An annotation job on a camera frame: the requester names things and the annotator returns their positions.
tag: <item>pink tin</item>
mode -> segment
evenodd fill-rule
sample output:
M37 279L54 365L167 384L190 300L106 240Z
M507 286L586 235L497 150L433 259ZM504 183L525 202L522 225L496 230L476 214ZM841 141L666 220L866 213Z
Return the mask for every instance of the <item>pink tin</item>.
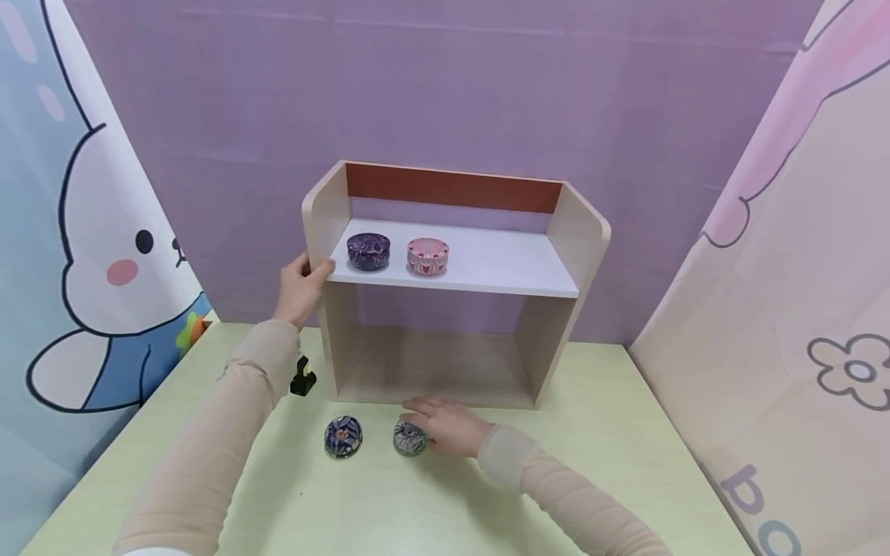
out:
M418 276L438 276L448 266L448 252L448 244L440 239L412 239L408 243L408 270Z

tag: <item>beige sleeve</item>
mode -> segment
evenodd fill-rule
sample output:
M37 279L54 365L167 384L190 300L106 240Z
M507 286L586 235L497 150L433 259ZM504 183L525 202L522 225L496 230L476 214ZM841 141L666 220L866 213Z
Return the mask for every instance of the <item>beige sleeve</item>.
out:
M491 480L537 502L584 554L670 556L664 543L633 513L548 455L525 433L496 427L478 459Z
M137 498L112 551L148 547L212 555L247 455L296 372L299 332L267 320L235 350L222 376Z

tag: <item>bunny face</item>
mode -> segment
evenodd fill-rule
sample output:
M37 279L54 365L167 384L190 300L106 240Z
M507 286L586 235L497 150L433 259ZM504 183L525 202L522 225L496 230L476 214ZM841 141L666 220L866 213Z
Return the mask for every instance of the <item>bunny face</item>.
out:
M198 298L200 285L119 124L81 143L62 203L65 303L82 327L139 334Z

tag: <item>purple wall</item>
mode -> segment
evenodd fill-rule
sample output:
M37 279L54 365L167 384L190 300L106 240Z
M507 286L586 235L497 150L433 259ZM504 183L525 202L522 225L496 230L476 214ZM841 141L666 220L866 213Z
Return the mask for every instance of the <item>purple wall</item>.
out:
M270 313L303 195L352 158L570 180L613 228L573 337L629 343L820 2L68 4L223 319Z

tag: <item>wooden shelf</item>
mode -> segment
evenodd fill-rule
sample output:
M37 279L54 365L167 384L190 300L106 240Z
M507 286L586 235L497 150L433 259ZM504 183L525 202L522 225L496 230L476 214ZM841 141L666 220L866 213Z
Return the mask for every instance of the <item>wooden shelf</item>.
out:
M350 195L551 214L544 234L352 218ZM340 161L303 201L312 266L337 262L325 284L321 338L336 397L400 402L418 394L470 406L537 407L609 245L609 223L566 181ZM346 240L374 231L391 241L390 265L354 270ZM420 278L405 267L408 242L449 244L448 270ZM363 326L358 285L516 294L513 334Z
M344 401L432 395L476 407L534 406L512 334L361 326L341 375Z
M378 272L362 272L349 264L346 240L366 231L383 234L392 242L390 265ZM408 242L415 238L437 238L449 245L445 274L420 278L408 271L405 253ZM331 257L336 261L330 278L334 282L578 297L575 282L545 234L353 218Z

